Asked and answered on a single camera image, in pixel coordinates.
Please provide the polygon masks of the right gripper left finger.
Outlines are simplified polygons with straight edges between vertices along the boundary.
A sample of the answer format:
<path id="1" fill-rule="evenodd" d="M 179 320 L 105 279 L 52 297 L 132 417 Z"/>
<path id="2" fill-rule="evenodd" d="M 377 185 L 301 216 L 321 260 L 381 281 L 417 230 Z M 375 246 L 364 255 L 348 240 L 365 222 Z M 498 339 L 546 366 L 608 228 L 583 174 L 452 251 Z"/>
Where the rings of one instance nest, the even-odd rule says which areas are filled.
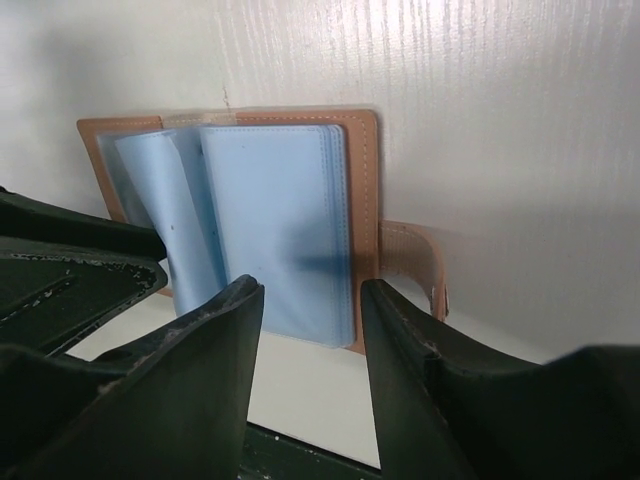
<path id="1" fill-rule="evenodd" d="M 264 307 L 253 277 L 87 362 L 1 349 L 5 479 L 233 479 Z"/>

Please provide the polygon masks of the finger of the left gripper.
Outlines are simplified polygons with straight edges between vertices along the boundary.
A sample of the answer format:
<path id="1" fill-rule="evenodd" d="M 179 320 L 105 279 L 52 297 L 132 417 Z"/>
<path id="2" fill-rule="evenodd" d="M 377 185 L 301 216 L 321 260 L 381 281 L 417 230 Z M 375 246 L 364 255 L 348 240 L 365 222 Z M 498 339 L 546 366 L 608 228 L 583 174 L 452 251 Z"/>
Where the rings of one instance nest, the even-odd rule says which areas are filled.
<path id="1" fill-rule="evenodd" d="M 1 343 L 57 356 L 166 286 L 153 259 L 1 239 Z"/>
<path id="2" fill-rule="evenodd" d="M 166 248 L 152 228 L 75 212 L 1 190 L 1 234 L 163 260 Z"/>

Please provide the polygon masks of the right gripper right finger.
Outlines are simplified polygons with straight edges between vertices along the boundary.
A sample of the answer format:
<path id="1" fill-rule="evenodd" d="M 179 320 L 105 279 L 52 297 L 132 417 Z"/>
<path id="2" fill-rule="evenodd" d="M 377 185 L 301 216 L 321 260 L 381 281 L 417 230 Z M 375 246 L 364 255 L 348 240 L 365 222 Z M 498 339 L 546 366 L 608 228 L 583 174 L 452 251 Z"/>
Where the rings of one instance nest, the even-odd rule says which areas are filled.
<path id="1" fill-rule="evenodd" d="M 383 280 L 361 288 L 386 479 L 635 479 L 639 350 L 581 348 L 535 364 L 420 310 Z"/>

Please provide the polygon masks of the tan leather card holder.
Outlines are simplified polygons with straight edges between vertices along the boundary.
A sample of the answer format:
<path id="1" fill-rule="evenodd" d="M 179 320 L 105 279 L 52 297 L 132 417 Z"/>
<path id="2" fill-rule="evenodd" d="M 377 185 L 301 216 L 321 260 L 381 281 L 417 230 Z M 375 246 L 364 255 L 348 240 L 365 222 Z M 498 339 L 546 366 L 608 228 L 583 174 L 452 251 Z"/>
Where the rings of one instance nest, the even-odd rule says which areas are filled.
<path id="1" fill-rule="evenodd" d="M 360 288 L 400 274 L 444 320 L 438 246 L 379 213 L 377 118 L 364 108 L 81 119 L 107 210 L 164 242 L 178 314 L 249 274 L 265 331 L 363 352 Z"/>

